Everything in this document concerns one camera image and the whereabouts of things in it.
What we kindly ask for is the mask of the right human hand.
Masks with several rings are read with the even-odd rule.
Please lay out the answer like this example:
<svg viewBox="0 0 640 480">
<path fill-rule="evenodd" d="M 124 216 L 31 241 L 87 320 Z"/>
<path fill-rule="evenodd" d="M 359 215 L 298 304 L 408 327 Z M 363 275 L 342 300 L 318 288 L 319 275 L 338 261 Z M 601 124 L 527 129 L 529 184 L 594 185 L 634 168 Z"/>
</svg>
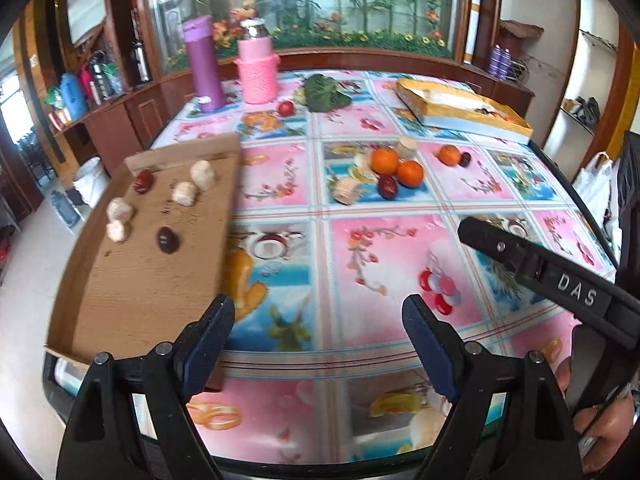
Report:
<svg viewBox="0 0 640 480">
<path fill-rule="evenodd" d="M 596 418 L 600 406 L 592 406 L 580 411 L 574 417 L 574 428 L 580 434 L 596 439 L 590 451 L 582 459 L 582 471 L 585 474 L 602 469 L 620 449 L 634 426 L 634 400 L 631 393 L 624 398 L 615 399 L 600 418 Z"/>
</svg>

